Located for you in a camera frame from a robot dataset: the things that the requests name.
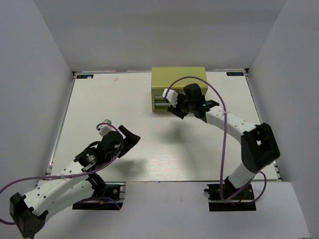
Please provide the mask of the green drawer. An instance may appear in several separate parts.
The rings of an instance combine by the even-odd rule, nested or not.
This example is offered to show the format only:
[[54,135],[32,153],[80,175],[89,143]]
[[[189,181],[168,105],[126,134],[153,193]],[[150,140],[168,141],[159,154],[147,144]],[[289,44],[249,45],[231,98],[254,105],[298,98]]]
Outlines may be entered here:
[[153,111],[154,112],[166,112],[169,107],[170,107],[169,103],[155,103]]
[[166,99],[163,96],[154,96],[155,101],[166,102]]

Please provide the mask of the green top drawer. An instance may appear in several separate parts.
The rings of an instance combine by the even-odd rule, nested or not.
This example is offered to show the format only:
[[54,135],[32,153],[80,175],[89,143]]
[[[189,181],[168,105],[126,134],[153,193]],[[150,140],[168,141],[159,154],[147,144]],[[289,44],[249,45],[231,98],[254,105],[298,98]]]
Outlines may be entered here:
[[154,96],[155,101],[166,102],[166,99],[163,96]]

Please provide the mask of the green bottom drawer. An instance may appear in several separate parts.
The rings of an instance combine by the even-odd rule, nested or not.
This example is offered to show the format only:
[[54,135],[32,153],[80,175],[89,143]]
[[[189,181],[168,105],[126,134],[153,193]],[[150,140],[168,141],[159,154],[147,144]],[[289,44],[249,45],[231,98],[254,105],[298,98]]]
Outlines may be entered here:
[[170,107],[169,103],[155,103],[153,111],[154,112],[166,112],[169,107]]

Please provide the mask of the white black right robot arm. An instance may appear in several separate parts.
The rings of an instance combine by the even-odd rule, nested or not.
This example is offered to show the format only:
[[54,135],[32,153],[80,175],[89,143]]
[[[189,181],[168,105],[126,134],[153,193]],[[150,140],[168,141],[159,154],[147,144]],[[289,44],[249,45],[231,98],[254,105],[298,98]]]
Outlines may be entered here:
[[241,163],[225,179],[226,195],[232,199],[243,193],[243,186],[280,157],[272,128],[247,122],[226,112],[219,103],[206,100],[196,83],[184,87],[183,93],[165,89],[163,97],[170,103],[168,111],[183,119],[188,113],[207,124],[226,130],[241,144]]

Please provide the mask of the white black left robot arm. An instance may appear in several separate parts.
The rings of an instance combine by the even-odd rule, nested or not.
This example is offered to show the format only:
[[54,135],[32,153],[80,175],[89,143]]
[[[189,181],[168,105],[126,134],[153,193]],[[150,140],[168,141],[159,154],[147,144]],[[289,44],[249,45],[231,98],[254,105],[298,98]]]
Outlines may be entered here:
[[123,125],[97,125],[101,140],[89,144],[53,178],[25,194],[9,200],[9,214],[24,239],[32,239],[55,214],[78,202],[112,201],[112,189],[98,174],[124,156],[139,141]]

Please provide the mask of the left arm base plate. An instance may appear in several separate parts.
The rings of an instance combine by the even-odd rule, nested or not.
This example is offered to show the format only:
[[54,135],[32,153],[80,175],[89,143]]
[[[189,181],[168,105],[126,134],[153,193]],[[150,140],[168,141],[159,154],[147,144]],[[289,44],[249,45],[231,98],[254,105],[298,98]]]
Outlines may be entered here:
[[126,183],[106,183],[100,192],[72,205],[73,210],[119,211],[125,199]]

